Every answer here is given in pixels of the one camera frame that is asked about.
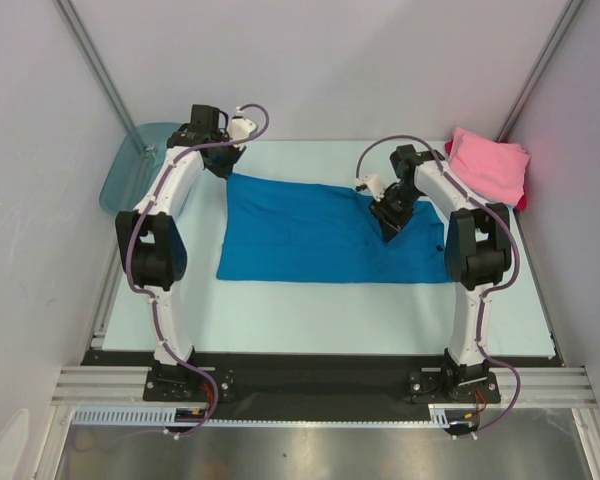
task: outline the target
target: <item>reflective floor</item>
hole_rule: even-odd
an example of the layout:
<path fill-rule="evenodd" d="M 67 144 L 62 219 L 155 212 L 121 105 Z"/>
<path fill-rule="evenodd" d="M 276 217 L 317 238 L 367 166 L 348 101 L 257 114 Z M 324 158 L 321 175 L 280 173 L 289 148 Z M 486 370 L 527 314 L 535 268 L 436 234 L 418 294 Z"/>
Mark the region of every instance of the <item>reflective floor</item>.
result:
<path fill-rule="evenodd" d="M 120 438 L 139 430 L 72 427 L 57 479 L 591 478 L 570 410 L 514 411 L 478 441 L 426 429 L 276 427 Z"/>

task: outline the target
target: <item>wall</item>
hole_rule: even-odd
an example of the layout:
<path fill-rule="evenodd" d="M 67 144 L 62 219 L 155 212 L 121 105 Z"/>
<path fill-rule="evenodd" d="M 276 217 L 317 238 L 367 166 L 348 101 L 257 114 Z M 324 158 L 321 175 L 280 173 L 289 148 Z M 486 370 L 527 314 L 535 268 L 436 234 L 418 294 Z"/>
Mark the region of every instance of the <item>wall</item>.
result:
<path fill-rule="evenodd" d="M 271 111 L 269 139 L 494 137 L 565 0 L 76 0 L 138 124 Z"/>
<path fill-rule="evenodd" d="M 53 2 L 0 0 L 0 431 L 29 410 L 25 466 L 91 321 L 113 245 L 98 193 L 122 138 Z"/>
<path fill-rule="evenodd" d="M 600 0 L 589 2 L 513 141 L 532 154 L 523 227 L 571 365 L 600 403 Z"/>

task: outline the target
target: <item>purple hose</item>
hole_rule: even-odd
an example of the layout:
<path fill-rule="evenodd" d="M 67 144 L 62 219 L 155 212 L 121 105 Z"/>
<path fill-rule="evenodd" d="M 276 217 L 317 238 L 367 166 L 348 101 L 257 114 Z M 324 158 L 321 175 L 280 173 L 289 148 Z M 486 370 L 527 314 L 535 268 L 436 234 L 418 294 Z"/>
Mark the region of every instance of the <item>purple hose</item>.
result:
<path fill-rule="evenodd" d="M 187 148 L 186 150 L 183 150 L 182 152 L 180 152 L 173 159 L 173 165 L 178 164 L 178 162 L 180 162 L 180 160 L 182 160 L 184 157 L 186 157 L 187 155 L 189 155 L 192 152 L 197 152 L 197 151 L 203 150 L 205 148 L 230 147 L 233 145 L 239 145 L 241 143 L 250 142 L 250 141 L 255 140 L 256 138 L 262 136 L 262 134 L 264 134 L 264 132 L 267 131 L 267 128 L 269 128 L 269 112 L 267 112 L 267 110 L 263 106 L 258 105 L 257 103 L 248 103 L 246 105 L 243 105 L 242 107 L 240 107 L 240 110 L 244 110 L 246 108 L 257 108 L 264 114 L 265 122 L 264 122 L 264 126 L 262 127 L 262 129 L 258 130 L 254 135 L 252 135 L 248 138 L 245 138 L 243 140 L 232 140 L 232 141 L 228 141 L 228 142 L 217 142 L 217 143 L 205 143 L 202 145 L 196 145 L 194 147 Z M 169 166 L 165 169 L 162 176 L 160 177 L 160 180 L 158 180 L 158 184 L 156 185 L 156 188 L 153 191 L 152 196 L 154 196 L 156 198 L 158 197 L 158 195 L 160 194 L 160 191 L 162 190 L 162 187 L 164 186 L 165 182 L 167 181 L 167 178 L 169 177 L 169 174 L 171 173 L 172 170 L 173 170 L 173 166 Z M 135 244 L 138 239 L 138 236 L 140 235 L 140 229 L 142 228 L 142 224 L 144 223 L 145 219 L 147 218 L 147 215 L 149 214 L 149 211 L 153 208 L 154 205 L 155 205 L 155 202 L 153 200 L 150 200 L 147 203 L 147 206 L 140 214 L 140 218 L 138 218 L 138 221 L 136 222 L 136 224 L 133 228 L 133 231 L 131 233 L 131 238 L 129 240 L 129 247 L 127 248 L 127 256 L 125 258 L 125 272 L 126 272 L 126 276 L 127 276 L 127 282 L 129 283 L 129 287 L 131 288 L 131 290 L 135 293 L 144 294 L 149 297 L 149 301 L 151 303 L 151 314 L 153 317 L 153 326 L 156 331 L 156 336 L 158 337 L 158 340 L 160 342 L 163 342 L 162 346 L 165 349 L 165 351 L 167 352 L 167 354 L 169 354 L 169 356 L 171 358 L 173 358 L 173 360 L 178 365 L 181 365 L 184 368 L 187 368 L 187 369 L 191 370 L 192 372 L 195 372 L 196 374 L 204 377 L 211 384 L 211 388 L 213 389 L 213 403 L 209 406 L 209 410 L 207 411 L 207 414 L 205 415 L 205 417 L 200 421 L 200 423 L 198 423 L 194 427 L 190 428 L 186 432 L 177 434 L 178 437 L 188 437 L 189 435 L 193 434 L 197 429 L 202 427 L 202 425 L 204 425 L 207 422 L 207 420 L 209 420 L 209 418 L 211 418 L 211 416 L 215 412 L 216 407 L 218 406 L 218 385 L 216 384 L 213 377 L 211 375 L 209 375 L 207 372 L 205 372 L 204 370 L 202 370 L 200 368 L 194 367 L 193 365 L 188 364 L 185 360 L 183 360 L 181 358 L 178 358 L 178 356 L 171 349 L 171 347 L 169 347 L 169 344 L 166 342 L 164 335 L 162 334 L 162 329 L 160 328 L 160 322 L 158 319 L 158 305 L 156 304 L 156 295 L 153 292 L 151 292 L 150 290 L 137 287 L 134 284 L 133 276 L 131 274 L 131 263 L 132 263 L 131 261 L 133 259 L 133 250 L 135 248 Z"/>
<path fill-rule="evenodd" d="M 442 161 L 444 159 L 439 157 L 438 153 L 431 147 L 431 145 L 429 145 L 427 142 L 425 142 L 421 138 L 415 137 L 413 135 L 392 135 L 390 137 L 385 137 L 376 142 L 373 142 L 371 145 L 369 145 L 365 149 L 364 152 L 362 152 L 362 155 L 360 155 L 360 158 L 358 159 L 358 164 L 356 165 L 356 178 L 360 178 L 360 166 L 362 165 L 362 160 L 367 155 L 367 153 L 369 153 L 369 151 L 371 151 L 371 149 L 376 147 L 377 145 L 380 145 L 381 143 L 388 142 L 391 140 L 410 140 L 410 141 L 418 142 L 418 143 L 421 143 L 422 145 L 424 145 L 427 148 L 427 150 L 429 150 L 431 155 L 433 156 L 433 159 L 436 162 L 436 166 L 438 167 L 438 170 L 442 173 L 444 178 L 446 178 L 449 181 L 449 183 L 451 183 L 451 185 L 454 186 L 454 188 L 465 198 L 465 200 L 467 200 L 472 205 L 475 205 L 476 207 L 482 209 L 485 213 L 487 213 L 487 215 L 489 215 L 491 218 L 493 218 L 493 220 L 498 224 L 498 226 L 504 231 L 505 235 L 509 239 L 509 242 L 511 243 L 511 250 L 513 251 L 513 258 L 514 258 L 513 273 L 511 275 L 511 278 L 507 282 L 503 283 L 502 285 L 495 285 L 491 288 L 486 289 L 484 292 L 482 292 L 482 295 L 480 296 L 480 305 L 478 307 L 478 322 L 476 325 L 476 344 L 478 346 L 478 350 L 480 351 L 480 353 L 482 354 L 482 356 L 484 357 L 485 360 L 487 360 L 489 363 L 492 363 L 493 365 L 497 365 L 502 368 L 507 368 L 511 371 L 511 373 L 513 373 L 514 377 L 516 378 L 516 389 L 513 394 L 513 397 L 511 398 L 511 402 L 509 402 L 509 405 L 507 406 L 507 408 L 505 408 L 505 410 L 498 416 L 498 418 L 496 418 L 493 422 L 485 425 L 484 427 L 478 428 L 474 433 L 484 432 L 485 430 L 488 430 L 491 427 L 493 427 L 494 425 L 496 425 L 497 423 L 499 423 L 503 418 L 505 418 L 513 410 L 513 407 L 515 406 L 516 402 L 518 401 L 518 397 L 520 396 L 520 390 L 522 388 L 522 379 L 520 378 L 520 374 L 518 373 L 518 371 L 513 366 L 509 365 L 508 363 L 502 362 L 500 360 L 496 360 L 495 358 L 491 357 L 485 351 L 485 349 L 480 345 L 480 342 L 482 342 L 482 325 L 484 323 L 485 300 L 489 294 L 491 294 L 493 292 L 497 292 L 499 290 L 504 290 L 514 284 L 514 282 L 518 278 L 518 275 L 520 274 L 520 250 L 518 249 L 518 244 L 516 243 L 516 239 L 513 237 L 513 234 L 511 233 L 511 229 L 508 227 L 506 222 L 502 218 L 500 218 L 500 216 L 497 213 L 495 213 L 493 210 L 491 210 L 489 207 L 487 207 L 486 205 L 483 205 L 482 203 L 478 202 L 475 198 L 473 198 L 471 195 L 469 195 L 467 190 L 458 181 L 456 181 L 456 179 L 452 175 L 450 175 L 448 172 L 445 171 L 444 165 L 442 163 Z"/>

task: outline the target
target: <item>purple cable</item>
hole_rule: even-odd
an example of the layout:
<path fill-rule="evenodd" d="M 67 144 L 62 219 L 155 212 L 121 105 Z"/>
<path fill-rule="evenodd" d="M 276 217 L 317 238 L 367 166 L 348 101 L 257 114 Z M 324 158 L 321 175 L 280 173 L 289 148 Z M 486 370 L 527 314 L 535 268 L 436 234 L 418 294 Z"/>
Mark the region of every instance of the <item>purple cable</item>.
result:
<path fill-rule="evenodd" d="M 262 129 L 258 130 L 254 135 L 252 135 L 248 138 L 245 138 L 243 140 L 231 140 L 228 142 L 205 143 L 205 144 L 196 145 L 194 147 L 190 147 L 190 148 L 187 148 L 186 150 L 183 150 L 173 159 L 173 165 L 170 165 L 169 167 L 167 167 L 167 169 L 163 172 L 162 176 L 160 177 L 160 180 L 158 180 L 158 184 L 156 185 L 156 188 L 153 191 L 152 196 L 154 196 L 156 198 L 158 197 L 158 195 L 160 194 L 160 191 L 164 187 L 165 182 L 167 181 L 167 178 L 169 177 L 169 174 L 173 170 L 173 167 L 175 165 L 177 165 L 178 162 L 180 162 L 180 160 L 182 160 L 184 157 L 186 157 L 190 153 L 197 152 L 197 151 L 203 150 L 205 148 L 230 147 L 233 145 L 239 145 L 241 143 L 250 142 L 250 141 L 255 140 L 256 138 L 262 136 L 262 134 L 264 134 L 264 132 L 267 131 L 267 128 L 269 128 L 269 112 L 267 112 L 267 110 L 263 106 L 258 105 L 257 103 L 248 103 L 246 105 L 243 105 L 242 107 L 240 107 L 240 110 L 244 110 L 246 108 L 257 108 L 264 114 L 265 122 L 264 122 L 264 126 L 262 127 Z M 133 276 L 131 274 L 131 260 L 133 259 L 133 250 L 134 250 L 136 241 L 138 239 L 138 236 L 140 235 L 140 229 L 142 228 L 142 224 L 144 223 L 145 219 L 147 218 L 147 215 L 149 214 L 149 211 L 153 208 L 154 205 L 155 205 L 155 202 L 153 200 L 150 200 L 147 203 L 147 206 L 140 214 L 140 218 L 138 218 L 138 221 L 136 222 L 136 224 L 133 228 L 133 231 L 131 233 L 131 238 L 129 240 L 129 247 L 127 248 L 127 256 L 125 258 L 125 272 L 126 272 L 126 276 L 127 276 L 127 282 L 129 283 L 129 287 L 131 288 L 131 290 L 135 293 L 144 294 L 149 297 L 149 301 L 151 303 L 151 313 L 152 313 L 152 317 L 153 317 L 153 326 L 156 331 L 156 336 L 158 337 L 158 340 L 160 342 L 163 342 L 162 346 L 165 349 L 165 351 L 167 352 L 167 354 L 171 358 L 173 358 L 173 360 L 178 365 L 181 365 L 184 368 L 187 368 L 188 370 L 191 370 L 192 372 L 195 372 L 196 374 L 205 378 L 211 384 L 211 388 L 213 389 L 213 403 L 209 406 L 207 415 L 205 415 L 205 417 L 200 421 L 200 423 L 198 423 L 194 427 L 191 427 L 186 432 L 177 434 L 178 437 L 188 437 L 191 434 L 193 434 L 196 430 L 198 430 L 200 427 L 202 427 L 207 422 L 207 420 L 209 420 L 209 418 L 211 418 L 211 416 L 215 412 L 216 407 L 218 406 L 218 385 L 216 384 L 215 380 L 213 379 L 213 377 L 211 375 L 209 375 L 207 372 L 205 372 L 204 370 L 202 370 L 198 367 L 194 367 L 193 365 L 188 364 L 185 360 L 179 358 L 175 354 L 175 352 L 171 349 L 171 347 L 169 347 L 169 344 L 166 342 L 164 335 L 162 334 L 162 329 L 160 328 L 160 322 L 158 319 L 158 305 L 156 304 L 155 294 L 145 288 L 137 287 L 133 282 Z"/>
<path fill-rule="evenodd" d="M 497 423 L 499 423 L 513 410 L 513 407 L 515 406 L 516 402 L 518 401 L 518 397 L 520 396 L 520 390 L 522 389 L 522 379 L 520 378 L 520 374 L 518 373 L 518 371 L 512 365 L 509 365 L 508 363 L 496 360 L 495 358 L 491 357 L 486 352 L 486 350 L 480 345 L 480 342 L 482 342 L 482 325 L 484 323 L 485 300 L 489 294 L 509 288 L 515 283 L 516 279 L 518 278 L 518 275 L 520 274 L 520 250 L 518 249 L 518 244 L 516 243 L 516 240 L 513 237 L 513 234 L 511 233 L 511 229 L 508 227 L 506 222 L 500 217 L 500 215 L 495 213 L 486 205 L 483 205 L 482 203 L 478 202 L 475 198 L 473 198 L 473 196 L 469 195 L 467 190 L 460 183 L 458 183 L 452 175 L 445 171 L 444 165 L 442 163 L 444 159 L 438 156 L 438 153 L 431 147 L 431 145 L 429 145 L 427 142 L 425 142 L 419 137 L 415 137 L 413 135 L 391 135 L 390 137 L 381 138 L 380 140 L 373 142 L 365 149 L 364 152 L 362 152 L 362 155 L 360 155 L 360 158 L 358 159 L 358 164 L 356 165 L 356 178 L 360 178 L 360 166 L 362 165 L 362 160 L 367 155 L 367 153 L 369 153 L 371 149 L 380 145 L 381 143 L 389 142 L 391 140 L 410 140 L 424 145 L 433 156 L 433 159 L 436 162 L 436 166 L 438 167 L 438 170 L 440 171 L 440 173 L 442 173 L 444 178 L 446 178 L 449 181 L 449 183 L 451 183 L 451 185 L 454 186 L 454 188 L 465 198 L 465 200 L 467 200 L 472 205 L 475 205 L 476 207 L 482 209 L 485 213 L 487 213 L 487 215 L 493 218 L 493 220 L 498 224 L 498 226 L 504 231 L 505 235 L 509 239 L 509 243 L 511 243 L 511 250 L 513 251 L 514 258 L 513 273 L 511 275 L 511 278 L 502 285 L 495 285 L 491 288 L 486 289 L 480 295 L 480 306 L 478 307 L 478 322 L 476 326 L 476 344 L 478 346 L 480 354 L 484 357 L 485 360 L 499 367 L 507 368 L 511 371 L 511 373 L 513 373 L 513 376 L 516 378 L 516 389 L 513 394 L 513 397 L 511 398 L 511 402 L 509 402 L 507 408 L 505 408 L 505 410 L 493 422 L 485 425 L 484 427 L 478 428 L 473 433 L 484 432 L 496 425 Z"/>

